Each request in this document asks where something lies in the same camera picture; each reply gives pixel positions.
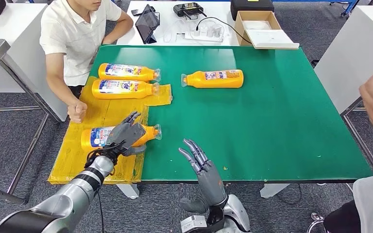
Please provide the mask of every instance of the orange bottle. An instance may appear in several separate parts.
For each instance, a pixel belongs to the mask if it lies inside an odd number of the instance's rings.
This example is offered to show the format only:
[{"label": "orange bottle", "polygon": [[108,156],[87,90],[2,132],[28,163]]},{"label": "orange bottle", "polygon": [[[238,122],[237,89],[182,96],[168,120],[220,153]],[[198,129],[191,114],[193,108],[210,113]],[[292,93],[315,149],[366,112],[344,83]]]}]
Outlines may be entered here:
[{"label": "orange bottle", "polygon": [[[132,144],[134,147],[141,146],[142,144],[145,144],[149,140],[152,139],[162,139],[162,130],[161,125],[157,124],[155,126],[145,126],[142,125],[145,129],[145,134],[138,139],[136,142]],[[93,129],[87,129],[82,131],[81,136],[81,146],[82,149],[85,151],[90,151],[94,149],[101,148],[105,146],[106,140],[108,138],[108,135],[111,133],[112,127],[100,127],[100,128],[93,128]]]},{"label": "orange bottle", "polygon": [[142,99],[149,95],[159,94],[159,84],[131,80],[100,80],[92,84],[92,94],[97,99]]},{"label": "orange bottle", "polygon": [[103,63],[99,66],[98,74],[100,79],[122,79],[122,80],[139,80],[148,82],[161,80],[160,69],[149,69],[142,66],[118,65]]},{"label": "orange bottle", "polygon": [[240,88],[244,83],[244,74],[240,69],[221,71],[197,71],[181,75],[181,86],[196,88]]}]

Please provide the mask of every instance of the smartphone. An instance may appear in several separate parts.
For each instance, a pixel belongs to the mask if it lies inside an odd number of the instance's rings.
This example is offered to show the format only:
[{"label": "smartphone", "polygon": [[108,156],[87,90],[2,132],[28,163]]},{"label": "smartphone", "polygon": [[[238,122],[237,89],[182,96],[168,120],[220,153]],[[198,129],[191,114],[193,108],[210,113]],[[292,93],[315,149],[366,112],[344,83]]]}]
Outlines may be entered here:
[{"label": "smartphone", "polygon": [[[153,6],[151,6],[151,9],[153,12],[155,12],[155,8]],[[136,9],[136,10],[131,10],[131,13],[133,16],[140,16],[143,11],[144,9]]]}]

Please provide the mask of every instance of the stainless steel table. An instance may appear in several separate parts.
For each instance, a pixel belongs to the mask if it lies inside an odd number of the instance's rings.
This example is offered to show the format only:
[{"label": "stainless steel table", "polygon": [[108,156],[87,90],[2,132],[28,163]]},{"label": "stainless steel table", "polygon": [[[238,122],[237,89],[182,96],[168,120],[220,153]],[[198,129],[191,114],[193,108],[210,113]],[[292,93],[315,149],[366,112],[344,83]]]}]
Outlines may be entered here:
[{"label": "stainless steel table", "polygon": [[29,145],[28,150],[26,151],[25,156],[22,159],[22,162],[19,165],[19,168],[15,174],[15,177],[12,179],[11,184],[9,185],[8,190],[1,191],[0,190],[0,198],[5,199],[7,201],[11,201],[14,203],[26,203],[28,200],[22,199],[19,197],[16,197],[13,195],[15,188],[19,182],[19,179],[25,170],[25,167],[29,161],[30,156],[32,155],[32,152],[36,146],[36,143],[39,139],[39,137],[42,134],[42,130],[45,126],[45,123],[47,122],[49,117],[52,117],[56,122],[60,122],[60,119],[49,110],[49,108],[46,106],[44,102],[41,101],[41,99],[38,97],[36,93],[31,91],[31,89],[25,84],[25,82],[22,81],[21,77],[14,72],[14,69],[8,65],[8,63],[5,61],[5,57],[8,56],[6,52],[9,50],[10,46],[9,44],[3,40],[0,39],[0,66],[5,69],[6,72],[15,80],[15,82],[27,93],[36,103],[35,106],[23,106],[23,107],[1,107],[0,112],[3,111],[29,111],[29,110],[42,110],[45,112],[44,117],[41,120],[41,123],[39,124],[39,127],[34,135],[34,138],[32,139],[31,144]]}]

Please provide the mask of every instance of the metal robot arm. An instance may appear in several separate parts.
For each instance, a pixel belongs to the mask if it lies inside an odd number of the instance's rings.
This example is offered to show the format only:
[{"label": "metal robot arm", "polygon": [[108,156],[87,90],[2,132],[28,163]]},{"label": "metal robot arm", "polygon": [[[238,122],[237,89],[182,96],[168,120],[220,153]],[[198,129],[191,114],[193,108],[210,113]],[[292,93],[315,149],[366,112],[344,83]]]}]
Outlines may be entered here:
[{"label": "metal robot arm", "polygon": [[125,156],[145,149],[131,145],[145,134],[134,120],[139,116],[131,113],[110,133],[105,147],[88,155],[85,170],[37,206],[10,214],[0,222],[0,233],[69,233],[72,232],[93,201],[103,180],[107,177],[118,156]]},{"label": "metal robot arm", "polygon": [[181,206],[189,212],[205,213],[181,221],[182,233],[250,233],[248,214],[241,201],[233,194],[226,195],[220,175],[204,151],[192,140],[184,139],[193,157],[184,149],[179,152],[191,163],[197,174],[201,194],[194,200],[181,199]]}]

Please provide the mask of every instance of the dark pants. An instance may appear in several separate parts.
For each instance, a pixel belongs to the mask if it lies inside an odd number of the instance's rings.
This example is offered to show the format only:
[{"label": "dark pants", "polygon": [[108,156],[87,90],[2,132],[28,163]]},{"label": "dark pants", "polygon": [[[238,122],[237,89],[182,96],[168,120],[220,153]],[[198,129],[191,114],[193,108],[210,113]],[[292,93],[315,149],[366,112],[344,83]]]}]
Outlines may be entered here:
[{"label": "dark pants", "polygon": [[324,219],[324,227],[330,233],[361,233],[361,222],[355,201],[345,203]]},{"label": "dark pants", "polygon": [[84,86],[79,85],[79,86],[68,86],[72,92],[72,94],[79,99],[79,96],[81,95],[81,90]]}]

